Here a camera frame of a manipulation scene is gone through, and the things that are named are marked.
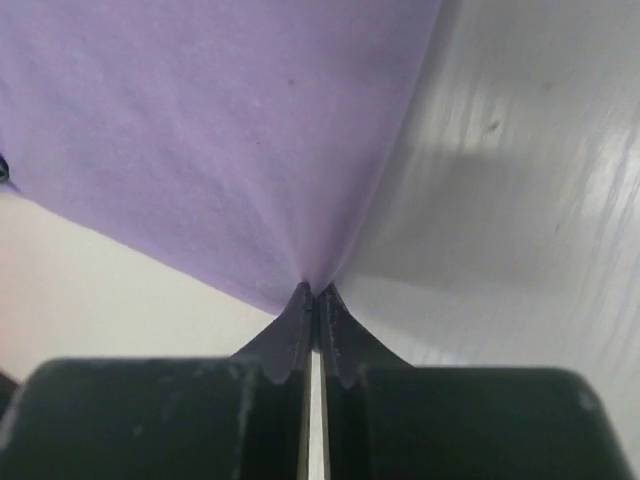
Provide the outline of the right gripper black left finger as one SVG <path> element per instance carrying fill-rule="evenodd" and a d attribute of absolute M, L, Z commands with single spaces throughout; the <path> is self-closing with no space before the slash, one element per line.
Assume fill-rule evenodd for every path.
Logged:
<path fill-rule="evenodd" d="M 1 420 L 5 479 L 304 479 L 314 299 L 228 357 L 40 365 Z"/>

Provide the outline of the purple t shirt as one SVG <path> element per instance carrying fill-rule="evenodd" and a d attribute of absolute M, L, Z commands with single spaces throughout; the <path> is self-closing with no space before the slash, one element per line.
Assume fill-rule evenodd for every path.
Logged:
<path fill-rule="evenodd" d="M 277 312 L 348 256 L 435 1 L 5 1 L 12 190 Z"/>

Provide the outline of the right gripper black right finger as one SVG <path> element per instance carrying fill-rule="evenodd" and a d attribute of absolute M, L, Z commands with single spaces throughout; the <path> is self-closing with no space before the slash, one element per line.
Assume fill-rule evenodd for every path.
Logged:
<path fill-rule="evenodd" d="M 418 367 L 317 300 L 329 479 L 629 479 L 604 406 L 558 368 Z"/>

